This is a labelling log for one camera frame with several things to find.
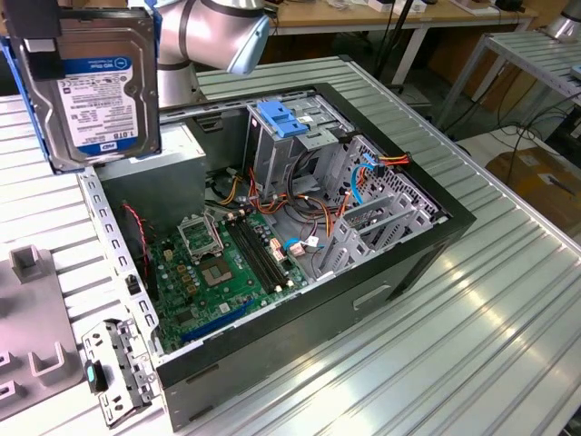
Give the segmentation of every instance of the workbench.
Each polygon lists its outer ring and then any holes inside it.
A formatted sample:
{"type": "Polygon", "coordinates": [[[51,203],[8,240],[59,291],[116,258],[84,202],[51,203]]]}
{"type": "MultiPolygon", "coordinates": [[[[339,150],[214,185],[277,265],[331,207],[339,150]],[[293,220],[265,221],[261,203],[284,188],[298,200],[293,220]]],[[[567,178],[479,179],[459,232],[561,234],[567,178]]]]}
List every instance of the workbench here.
{"type": "MultiPolygon", "coordinates": [[[[248,78],[200,74],[210,99],[320,81],[477,221],[413,289],[179,434],[557,434],[581,403],[579,247],[354,63],[330,57],[263,65],[248,78]]],[[[98,322],[127,316],[120,284],[77,176],[51,175],[20,97],[1,99],[0,114],[0,243],[52,251],[81,350],[81,335],[98,322]]],[[[157,398],[108,432],[82,383],[0,432],[169,435],[163,414],[157,398]]]]}
{"type": "Polygon", "coordinates": [[[581,65],[581,42],[563,44],[538,31],[482,35],[442,105],[438,127],[441,128],[446,121],[487,50],[498,54],[498,59],[473,96],[475,101],[490,87],[495,72],[499,72],[505,64],[513,64],[545,85],[543,92],[531,102],[531,109],[523,120],[524,125],[547,105],[551,90],[571,98],[572,103],[581,104],[581,80],[570,73],[572,66],[581,65]]]}
{"type": "MultiPolygon", "coordinates": [[[[409,14],[404,29],[413,29],[393,84],[403,84],[426,33],[431,28],[466,27],[476,25],[517,25],[516,31],[526,30],[537,12],[527,8],[524,13],[501,11],[498,15],[472,15],[449,0],[439,0],[428,5],[422,14],[409,14]]],[[[392,28],[399,16],[393,14],[392,28]]],[[[383,30],[389,21],[389,13],[377,12],[366,5],[353,5],[348,10],[331,7],[325,0],[308,3],[285,2],[279,9],[278,20],[271,21],[271,35],[328,34],[383,30]]]]}

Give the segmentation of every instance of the expansion slot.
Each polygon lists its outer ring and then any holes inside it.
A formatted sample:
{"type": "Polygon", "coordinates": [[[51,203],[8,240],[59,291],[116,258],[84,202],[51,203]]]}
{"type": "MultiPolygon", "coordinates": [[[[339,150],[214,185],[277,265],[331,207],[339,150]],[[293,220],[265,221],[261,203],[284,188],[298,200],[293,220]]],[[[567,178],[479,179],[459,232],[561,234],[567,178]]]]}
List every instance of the expansion slot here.
{"type": "Polygon", "coordinates": [[[267,293],[281,290],[287,281],[250,226],[244,221],[231,222],[227,229],[264,290],[267,293]]]}
{"type": "Polygon", "coordinates": [[[241,318],[246,314],[246,310],[254,304],[254,300],[250,300],[243,304],[243,306],[236,309],[234,312],[227,313],[220,318],[217,318],[213,321],[204,324],[202,327],[198,327],[190,332],[187,332],[182,335],[182,342],[186,343],[189,341],[194,341],[206,334],[213,332],[214,330],[218,330],[226,324],[229,324],[237,319],[241,318]]]}

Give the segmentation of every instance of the hard disk label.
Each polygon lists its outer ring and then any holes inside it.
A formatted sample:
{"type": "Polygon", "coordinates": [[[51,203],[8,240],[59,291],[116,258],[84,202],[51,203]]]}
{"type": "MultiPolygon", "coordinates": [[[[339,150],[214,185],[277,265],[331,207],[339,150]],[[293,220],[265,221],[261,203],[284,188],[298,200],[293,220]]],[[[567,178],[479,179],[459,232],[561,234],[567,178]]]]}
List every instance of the hard disk label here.
{"type": "Polygon", "coordinates": [[[58,80],[74,145],[86,154],[117,152],[137,141],[135,101],[125,93],[133,78],[129,57],[64,60],[58,80]]]}

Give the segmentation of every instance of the ribbed metal surface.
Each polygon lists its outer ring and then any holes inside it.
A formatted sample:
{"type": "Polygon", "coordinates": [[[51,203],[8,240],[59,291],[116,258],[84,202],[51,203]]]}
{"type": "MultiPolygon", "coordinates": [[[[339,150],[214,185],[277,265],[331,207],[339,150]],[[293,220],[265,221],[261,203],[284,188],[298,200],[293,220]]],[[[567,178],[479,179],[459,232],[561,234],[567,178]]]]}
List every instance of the ribbed metal surface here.
{"type": "MultiPolygon", "coordinates": [[[[513,435],[563,427],[581,403],[581,270],[574,244],[354,64],[328,58],[263,66],[246,79],[222,73],[200,79],[212,99],[331,82],[478,220],[390,307],[180,434],[513,435]]],[[[0,218],[9,213],[12,220],[0,219],[0,241],[22,238],[54,251],[78,339],[101,319],[123,317],[123,310],[74,177],[47,177],[46,164],[32,162],[42,155],[22,156],[34,141],[11,138],[25,128],[0,130],[0,218]],[[27,209],[15,213],[17,202],[27,209]]],[[[0,429],[106,432],[85,385],[0,429]]],[[[161,402],[115,433],[169,434],[161,402]]]]}
{"type": "Polygon", "coordinates": [[[569,73],[581,65],[581,42],[563,44],[540,32],[515,32],[492,34],[487,45],[564,96],[581,92],[581,81],[569,73]]]}

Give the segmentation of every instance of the green motherboard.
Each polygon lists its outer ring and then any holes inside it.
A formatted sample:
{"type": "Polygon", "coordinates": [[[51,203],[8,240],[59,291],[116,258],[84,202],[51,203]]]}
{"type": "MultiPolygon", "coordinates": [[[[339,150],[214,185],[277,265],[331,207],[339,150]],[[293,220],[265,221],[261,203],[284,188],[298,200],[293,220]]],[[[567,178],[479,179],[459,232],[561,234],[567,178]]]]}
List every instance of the green motherboard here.
{"type": "MultiPolygon", "coordinates": [[[[262,216],[253,213],[244,221],[244,225],[248,224],[256,233],[265,252],[273,256],[269,241],[274,235],[262,216]]],[[[249,265],[245,249],[237,245],[228,225],[226,222],[216,223],[224,246],[222,255],[204,256],[196,262],[189,255],[177,228],[169,238],[150,245],[157,282],[157,292],[152,300],[160,320],[160,340],[166,352],[177,350],[188,340],[277,302],[307,285],[299,266],[287,259],[277,263],[276,267],[289,281],[288,285],[277,289],[279,292],[265,290],[249,265]]],[[[208,234],[204,232],[187,232],[185,235],[190,249],[208,242],[208,234]]]]}

